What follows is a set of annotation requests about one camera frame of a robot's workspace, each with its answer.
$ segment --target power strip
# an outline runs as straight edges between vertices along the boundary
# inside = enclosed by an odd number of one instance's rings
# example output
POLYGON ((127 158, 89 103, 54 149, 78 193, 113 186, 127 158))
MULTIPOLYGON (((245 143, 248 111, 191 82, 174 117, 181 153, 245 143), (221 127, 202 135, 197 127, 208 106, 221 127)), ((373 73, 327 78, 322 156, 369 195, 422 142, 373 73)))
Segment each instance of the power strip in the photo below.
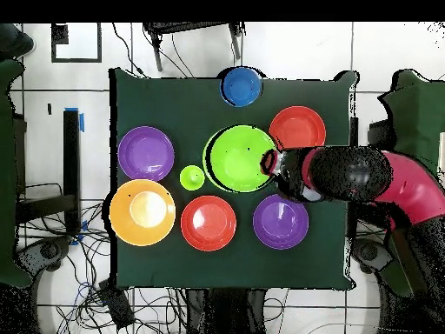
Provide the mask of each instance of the power strip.
POLYGON ((99 283, 100 290, 97 292, 103 306, 108 306, 113 322, 118 330, 132 325, 135 320, 135 314, 131 309, 129 300, 123 290, 109 286, 108 279, 99 283))

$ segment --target plate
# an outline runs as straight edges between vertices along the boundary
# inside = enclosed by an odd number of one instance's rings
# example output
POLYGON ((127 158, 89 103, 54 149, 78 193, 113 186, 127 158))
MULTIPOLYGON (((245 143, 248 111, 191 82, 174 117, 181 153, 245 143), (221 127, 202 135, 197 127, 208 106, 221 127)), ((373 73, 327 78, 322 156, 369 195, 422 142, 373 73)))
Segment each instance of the plate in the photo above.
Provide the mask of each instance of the plate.
POLYGON ((122 139, 117 150, 119 165, 131 179, 155 182, 169 174, 175 152, 169 138, 153 127, 137 127, 122 139))
POLYGON ((287 250, 299 244, 309 228, 308 212, 303 204, 278 195, 266 197, 254 213, 254 231, 268 247, 287 250))
POLYGON ((179 175, 179 182, 181 186, 186 190, 198 190, 200 189, 205 180, 203 170, 196 165, 188 165, 181 170, 179 175))
POLYGON ((320 116, 306 106, 290 106, 280 111, 269 127, 278 149, 323 146, 326 128, 320 116))
POLYGON ((232 106, 242 108, 252 104, 260 95, 261 79, 251 68, 238 67, 231 70, 221 81, 221 95, 232 106))
POLYGON ((110 203, 111 228, 127 244, 148 246, 164 239, 175 222, 175 202, 159 183, 135 179, 117 189, 110 203))
POLYGON ((234 125, 218 131, 206 144, 203 168, 217 187, 232 192, 252 192, 271 177, 261 171, 264 152, 274 149, 272 138, 252 125, 234 125))
POLYGON ((216 196, 201 196, 190 202, 181 216, 185 240, 200 251, 216 251, 235 235, 236 216, 231 206, 216 196))

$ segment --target blue bowl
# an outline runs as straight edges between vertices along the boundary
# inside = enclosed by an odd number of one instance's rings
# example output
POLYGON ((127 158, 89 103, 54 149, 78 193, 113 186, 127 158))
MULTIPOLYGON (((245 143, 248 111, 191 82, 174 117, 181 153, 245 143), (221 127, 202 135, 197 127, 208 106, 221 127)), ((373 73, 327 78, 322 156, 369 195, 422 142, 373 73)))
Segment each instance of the blue bowl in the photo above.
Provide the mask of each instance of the blue bowl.
POLYGON ((260 93, 261 79, 251 68, 234 68, 221 83, 222 98, 238 108, 252 104, 260 93))

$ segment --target dark green table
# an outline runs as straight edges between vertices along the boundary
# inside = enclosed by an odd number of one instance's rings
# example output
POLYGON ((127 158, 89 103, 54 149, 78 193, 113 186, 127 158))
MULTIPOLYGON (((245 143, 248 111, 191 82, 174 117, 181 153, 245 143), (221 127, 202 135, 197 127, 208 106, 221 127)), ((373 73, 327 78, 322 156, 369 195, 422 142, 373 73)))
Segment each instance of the dark green table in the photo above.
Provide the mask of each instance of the dark green table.
MULTIPOLYGON (((237 194, 219 190, 207 179, 201 189, 186 191, 179 184, 179 173, 186 165, 202 167, 203 147, 216 131, 231 124, 268 130, 273 117, 291 105, 318 112, 326 125, 326 144, 348 145, 349 89, 355 79, 355 73, 348 71, 327 82, 264 80, 262 95, 240 109, 223 101, 217 79, 141 79, 110 70, 110 104, 116 112, 111 131, 117 132, 112 146, 117 148, 129 130, 150 125, 167 134, 175 148, 173 169, 160 182, 175 200, 175 225, 163 241, 148 247, 117 239, 117 286, 350 289, 352 283, 343 272, 345 203, 307 204, 308 235, 292 249, 272 250, 256 238, 252 215, 265 197, 275 193, 273 184, 237 194), (234 238, 216 252, 195 250, 181 233, 183 209, 202 195, 223 198, 236 213, 234 238)), ((117 181, 111 184, 113 189, 129 179, 118 167, 117 178, 111 180, 117 181)))

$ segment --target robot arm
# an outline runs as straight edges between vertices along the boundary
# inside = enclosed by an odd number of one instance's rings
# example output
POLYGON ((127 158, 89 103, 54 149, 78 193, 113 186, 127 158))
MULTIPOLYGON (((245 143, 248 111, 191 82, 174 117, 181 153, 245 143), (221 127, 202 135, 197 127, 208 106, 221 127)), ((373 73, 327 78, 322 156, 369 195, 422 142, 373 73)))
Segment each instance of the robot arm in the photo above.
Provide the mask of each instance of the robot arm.
POLYGON ((421 164, 370 147, 330 146, 270 150, 261 166, 274 177, 278 192, 294 201, 307 202, 303 193, 310 189, 320 199, 384 204, 399 210, 391 217, 404 230, 428 300, 440 311, 438 320, 444 324, 445 194, 421 164))

